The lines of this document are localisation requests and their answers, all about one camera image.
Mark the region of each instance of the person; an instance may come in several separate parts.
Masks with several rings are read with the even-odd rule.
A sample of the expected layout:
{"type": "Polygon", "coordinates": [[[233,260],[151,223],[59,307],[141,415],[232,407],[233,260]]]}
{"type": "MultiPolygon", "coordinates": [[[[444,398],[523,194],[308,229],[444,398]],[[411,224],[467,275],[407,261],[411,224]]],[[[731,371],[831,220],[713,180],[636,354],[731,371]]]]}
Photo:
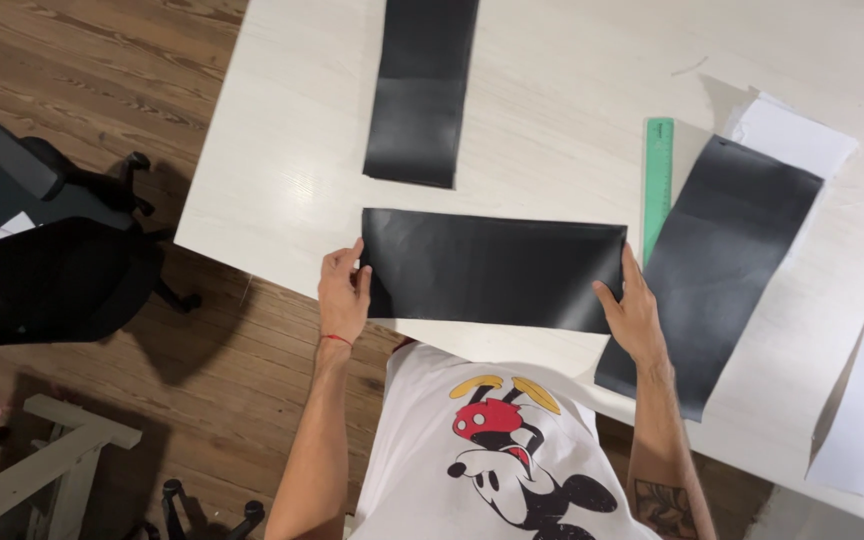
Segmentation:
{"type": "MultiPolygon", "coordinates": [[[[322,261],[322,338],[265,540],[342,538],[349,481],[345,395],[373,270],[363,241],[322,261]]],[[[591,284],[637,371],[623,486],[580,385],[524,364],[481,364],[421,343],[396,350],[354,517],[353,540],[713,540],[675,394],[656,300],[632,249],[624,296],[591,284]]]]}

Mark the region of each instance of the black rectangular sheet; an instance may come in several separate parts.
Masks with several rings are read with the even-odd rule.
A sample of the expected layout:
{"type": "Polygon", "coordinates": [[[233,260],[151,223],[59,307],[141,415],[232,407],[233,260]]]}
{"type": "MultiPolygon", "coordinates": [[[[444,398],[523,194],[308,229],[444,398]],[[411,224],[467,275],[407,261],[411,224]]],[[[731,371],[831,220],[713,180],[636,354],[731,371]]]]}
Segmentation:
{"type": "MultiPolygon", "coordinates": [[[[702,421],[726,362],[809,214],[822,178],[714,136],[644,271],[676,369],[684,418],[702,421]]],[[[636,395],[636,367],[609,339],[595,384],[636,395]]]]}
{"type": "Polygon", "coordinates": [[[593,281],[621,298],[624,225],[365,208],[369,317],[608,334],[593,281]]]}
{"type": "Polygon", "coordinates": [[[387,0],[366,176],[452,188],[478,0],[387,0]]]}

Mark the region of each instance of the white table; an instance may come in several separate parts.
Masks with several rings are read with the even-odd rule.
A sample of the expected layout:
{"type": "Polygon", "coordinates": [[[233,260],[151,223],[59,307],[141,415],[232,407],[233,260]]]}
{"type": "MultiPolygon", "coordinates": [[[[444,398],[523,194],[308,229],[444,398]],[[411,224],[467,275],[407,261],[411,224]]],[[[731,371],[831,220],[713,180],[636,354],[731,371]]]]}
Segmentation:
{"type": "MultiPolygon", "coordinates": [[[[696,451],[864,517],[864,498],[803,481],[864,321],[864,0],[481,0],[455,191],[361,174],[383,10],[252,0],[176,243],[312,297],[365,206],[622,223],[640,245],[643,119],[712,130],[736,89],[773,93],[860,147],[687,427],[696,451]]],[[[604,336],[386,323],[474,362],[551,366],[633,420],[594,387],[604,336]]]]}

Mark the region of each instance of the tattoo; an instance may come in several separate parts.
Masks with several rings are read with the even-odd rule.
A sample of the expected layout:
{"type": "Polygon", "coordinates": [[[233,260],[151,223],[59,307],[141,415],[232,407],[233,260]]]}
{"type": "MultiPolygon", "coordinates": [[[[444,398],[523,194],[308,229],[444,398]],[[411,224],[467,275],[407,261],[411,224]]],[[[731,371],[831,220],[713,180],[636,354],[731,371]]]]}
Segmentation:
{"type": "Polygon", "coordinates": [[[692,540],[699,537],[692,518],[689,493],[684,487],[635,480],[638,521],[662,538],[692,540]]]}

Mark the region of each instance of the left hand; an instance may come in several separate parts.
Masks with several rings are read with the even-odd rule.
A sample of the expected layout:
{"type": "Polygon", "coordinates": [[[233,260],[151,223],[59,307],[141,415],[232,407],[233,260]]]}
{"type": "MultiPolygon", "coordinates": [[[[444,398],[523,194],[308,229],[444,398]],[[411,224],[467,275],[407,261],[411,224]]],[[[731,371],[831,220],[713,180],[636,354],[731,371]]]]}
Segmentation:
{"type": "Polygon", "coordinates": [[[369,316],[369,288],[372,266],[356,269],[365,242],[330,252],[321,262],[318,282],[318,317],[322,336],[338,336],[354,343],[366,327],[369,316]]]}

